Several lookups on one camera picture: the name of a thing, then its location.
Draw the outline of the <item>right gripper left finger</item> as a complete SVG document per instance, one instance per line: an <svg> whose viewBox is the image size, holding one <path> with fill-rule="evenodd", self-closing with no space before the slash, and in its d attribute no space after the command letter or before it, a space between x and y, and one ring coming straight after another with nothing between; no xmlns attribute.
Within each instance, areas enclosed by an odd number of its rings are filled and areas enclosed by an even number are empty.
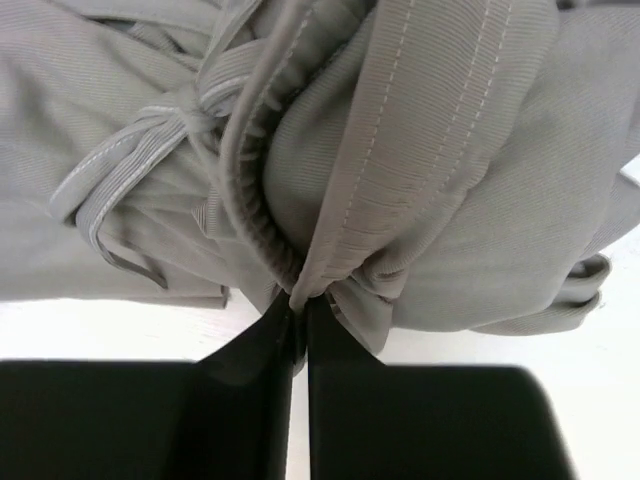
<svg viewBox="0 0 640 480"><path fill-rule="evenodd" d="M197 362L5 361L5 479L282 479L288 297Z"/></svg>

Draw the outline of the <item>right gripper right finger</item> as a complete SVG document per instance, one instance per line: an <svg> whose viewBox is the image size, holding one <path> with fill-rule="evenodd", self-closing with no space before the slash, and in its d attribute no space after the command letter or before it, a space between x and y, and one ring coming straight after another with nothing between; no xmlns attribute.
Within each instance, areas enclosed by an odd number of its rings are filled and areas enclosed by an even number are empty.
<svg viewBox="0 0 640 480"><path fill-rule="evenodd" d="M573 477L547 397L525 370L387 365L327 300L312 300L304 318L313 478Z"/></svg>

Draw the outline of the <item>grey trousers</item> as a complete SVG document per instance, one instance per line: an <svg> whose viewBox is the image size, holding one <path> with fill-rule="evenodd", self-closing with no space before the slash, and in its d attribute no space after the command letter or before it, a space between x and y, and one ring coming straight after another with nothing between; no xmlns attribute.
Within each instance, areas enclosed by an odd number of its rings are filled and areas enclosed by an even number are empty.
<svg viewBox="0 0 640 480"><path fill-rule="evenodd" d="M1 296L578 327L639 222L635 1L5 1Z"/></svg>

